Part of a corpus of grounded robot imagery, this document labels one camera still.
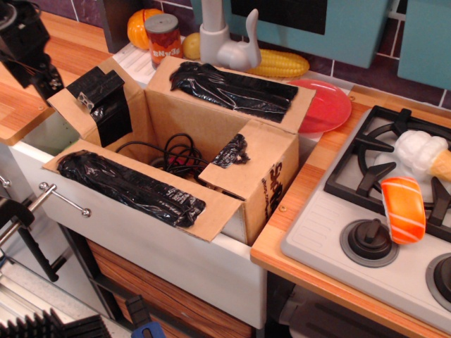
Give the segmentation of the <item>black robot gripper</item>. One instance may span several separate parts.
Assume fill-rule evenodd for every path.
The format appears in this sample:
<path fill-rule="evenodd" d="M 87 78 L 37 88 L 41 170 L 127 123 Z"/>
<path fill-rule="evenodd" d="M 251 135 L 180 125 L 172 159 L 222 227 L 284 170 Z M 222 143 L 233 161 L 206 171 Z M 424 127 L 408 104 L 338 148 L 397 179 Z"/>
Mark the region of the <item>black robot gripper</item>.
<path fill-rule="evenodd" d="M 32 1 L 1 2 L 1 63 L 18 83 L 33 85 L 46 105 L 65 86 L 44 48 L 50 39 L 39 5 Z"/>

